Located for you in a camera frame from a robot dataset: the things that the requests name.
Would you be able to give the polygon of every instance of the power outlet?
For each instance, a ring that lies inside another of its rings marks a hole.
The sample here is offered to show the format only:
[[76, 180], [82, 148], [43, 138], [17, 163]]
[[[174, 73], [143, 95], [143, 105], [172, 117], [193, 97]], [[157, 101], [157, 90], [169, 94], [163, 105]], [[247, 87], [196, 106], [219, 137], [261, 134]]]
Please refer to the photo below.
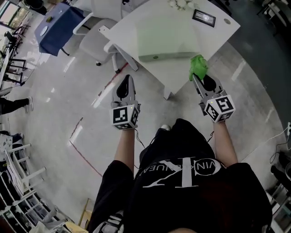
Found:
[[287, 136], [289, 136], [290, 133], [291, 133], [291, 122], [288, 122]]

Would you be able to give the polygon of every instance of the white plate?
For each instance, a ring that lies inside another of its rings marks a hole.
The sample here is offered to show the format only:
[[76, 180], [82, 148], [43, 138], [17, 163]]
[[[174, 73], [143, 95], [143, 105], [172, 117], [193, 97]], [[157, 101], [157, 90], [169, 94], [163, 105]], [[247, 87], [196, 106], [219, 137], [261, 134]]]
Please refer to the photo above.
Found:
[[44, 35], [47, 29], [48, 29], [48, 26], [45, 26], [45, 27], [42, 29], [42, 31], [41, 31], [41, 33], [40, 33], [40, 36]]

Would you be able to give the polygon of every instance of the chair seat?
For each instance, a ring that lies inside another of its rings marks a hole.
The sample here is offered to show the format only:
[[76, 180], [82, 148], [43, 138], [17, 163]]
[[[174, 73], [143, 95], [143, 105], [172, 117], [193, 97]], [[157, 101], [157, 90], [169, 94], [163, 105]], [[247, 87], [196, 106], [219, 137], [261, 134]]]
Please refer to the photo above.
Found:
[[109, 42], [109, 40], [105, 36], [103, 36], [98, 30], [102, 26], [106, 26], [110, 29], [116, 23], [116, 21], [110, 19], [104, 19], [99, 21], [85, 35], [84, 39], [80, 43], [80, 49], [94, 57], [100, 63], [107, 62], [112, 57], [111, 53], [106, 53], [104, 51], [104, 46]]

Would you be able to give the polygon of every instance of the blue table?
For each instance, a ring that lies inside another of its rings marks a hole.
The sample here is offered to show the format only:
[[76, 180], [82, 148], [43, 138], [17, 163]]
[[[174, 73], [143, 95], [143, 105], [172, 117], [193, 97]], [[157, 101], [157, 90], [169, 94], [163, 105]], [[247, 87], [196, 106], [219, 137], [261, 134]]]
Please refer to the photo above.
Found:
[[[50, 16], [52, 17], [52, 21], [48, 23], [46, 19]], [[35, 30], [39, 51], [41, 53], [58, 56], [60, 49], [63, 50], [63, 46], [72, 37], [73, 29], [81, 23], [83, 19], [82, 10], [65, 3], [58, 3], [44, 17]], [[48, 26], [48, 29], [44, 35], [40, 35], [45, 26]]]

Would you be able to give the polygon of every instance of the green cloth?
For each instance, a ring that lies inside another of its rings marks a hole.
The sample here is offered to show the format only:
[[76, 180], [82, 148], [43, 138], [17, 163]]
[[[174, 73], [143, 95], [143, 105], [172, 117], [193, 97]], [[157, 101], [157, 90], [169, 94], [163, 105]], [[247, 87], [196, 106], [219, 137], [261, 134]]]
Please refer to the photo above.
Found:
[[192, 81], [193, 74], [196, 74], [201, 80], [208, 71], [207, 61], [199, 54], [191, 59], [191, 67], [189, 70], [189, 80]]

